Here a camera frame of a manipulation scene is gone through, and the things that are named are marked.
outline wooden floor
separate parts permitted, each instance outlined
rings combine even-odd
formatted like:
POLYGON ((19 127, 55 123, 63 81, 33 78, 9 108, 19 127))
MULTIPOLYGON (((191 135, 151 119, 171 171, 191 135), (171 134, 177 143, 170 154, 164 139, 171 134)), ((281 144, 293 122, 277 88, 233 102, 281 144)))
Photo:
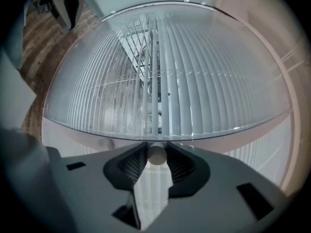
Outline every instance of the wooden floor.
POLYGON ((71 45, 99 23, 98 17, 87 5, 84 5, 77 26, 66 33, 62 32, 50 13, 38 15, 32 11, 27 15, 20 73, 37 96, 23 123, 24 133, 41 141, 43 107, 54 73, 71 45))

